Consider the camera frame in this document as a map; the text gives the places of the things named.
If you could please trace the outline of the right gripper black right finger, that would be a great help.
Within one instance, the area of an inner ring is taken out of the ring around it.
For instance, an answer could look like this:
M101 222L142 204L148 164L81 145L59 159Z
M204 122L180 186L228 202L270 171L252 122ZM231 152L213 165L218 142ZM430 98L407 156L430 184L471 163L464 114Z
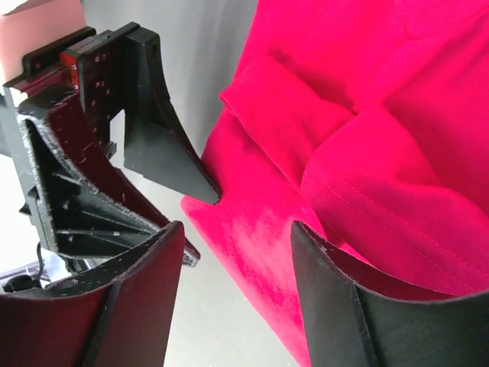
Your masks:
M431 291L342 251L302 222L293 267L314 366L486 366L488 294Z

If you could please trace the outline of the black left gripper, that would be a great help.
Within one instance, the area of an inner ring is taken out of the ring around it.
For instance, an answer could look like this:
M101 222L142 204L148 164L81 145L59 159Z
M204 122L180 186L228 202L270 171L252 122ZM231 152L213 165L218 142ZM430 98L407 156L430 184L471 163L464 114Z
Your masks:
M33 180L25 200L41 245L65 258L114 257L170 222L106 157L123 103L127 169L205 203L221 199L170 101L160 37L139 27L84 27L24 55L5 77L34 94L18 107Z

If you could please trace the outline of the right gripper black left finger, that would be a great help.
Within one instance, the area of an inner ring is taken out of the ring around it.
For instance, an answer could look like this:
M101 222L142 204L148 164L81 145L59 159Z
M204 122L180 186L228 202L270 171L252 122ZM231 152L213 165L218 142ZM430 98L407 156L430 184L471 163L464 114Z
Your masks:
M3 366L162 366L183 261L172 222L50 286L1 296Z

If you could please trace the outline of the crimson red t-shirt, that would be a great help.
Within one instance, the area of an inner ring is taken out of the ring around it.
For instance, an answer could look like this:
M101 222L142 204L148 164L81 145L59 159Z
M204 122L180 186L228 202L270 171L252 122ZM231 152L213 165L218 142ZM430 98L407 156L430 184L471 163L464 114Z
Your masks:
M396 278L488 287L488 3L260 1L182 208L301 366L293 221Z

